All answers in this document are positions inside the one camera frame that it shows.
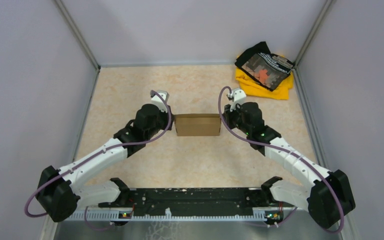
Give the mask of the brown cardboard box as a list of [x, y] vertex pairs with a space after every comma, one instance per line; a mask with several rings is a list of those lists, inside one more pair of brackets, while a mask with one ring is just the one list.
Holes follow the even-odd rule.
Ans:
[[178, 137], [216, 137], [220, 135], [221, 124], [221, 118], [216, 113], [188, 113], [174, 116]]

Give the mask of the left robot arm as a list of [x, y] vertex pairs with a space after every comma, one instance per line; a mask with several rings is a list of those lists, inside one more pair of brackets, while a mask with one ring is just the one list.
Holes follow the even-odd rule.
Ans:
[[169, 105], [162, 109], [155, 104], [144, 104], [125, 128], [119, 130], [104, 145], [84, 158], [58, 169], [45, 168], [40, 176], [36, 200], [55, 222], [62, 222], [78, 208], [114, 203], [124, 207], [129, 203], [127, 185], [119, 178], [95, 185], [85, 185], [91, 178], [112, 165], [143, 149], [171, 130], [174, 116]]

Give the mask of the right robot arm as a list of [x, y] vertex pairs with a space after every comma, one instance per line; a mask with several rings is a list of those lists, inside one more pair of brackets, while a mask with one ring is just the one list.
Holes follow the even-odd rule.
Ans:
[[356, 203], [348, 176], [341, 170], [331, 171], [309, 160], [294, 149], [282, 135], [265, 124], [256, 102], [238, 104], [234, 110], [227, 104], [219, 107], [220, 119], [232, 133], [238, 129], [239, 137], [263, 156], [275, 161], [299, 181], [293, 184], [274, 176], [261, 185], [261, 199], [267, 206], [288, 203], [307, 211], [312, 219], [327, 232], [338, 223], [339, 233], [345, 225], [345, 216], [355, 209]]

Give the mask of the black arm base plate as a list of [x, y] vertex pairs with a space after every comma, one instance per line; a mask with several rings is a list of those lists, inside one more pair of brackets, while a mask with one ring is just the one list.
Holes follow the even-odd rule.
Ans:
[[133, 208], [133, 215], [175, 217], [251, 216], [253, 208], [279, 208], [259, 187], [131, 188], [100, 208]]

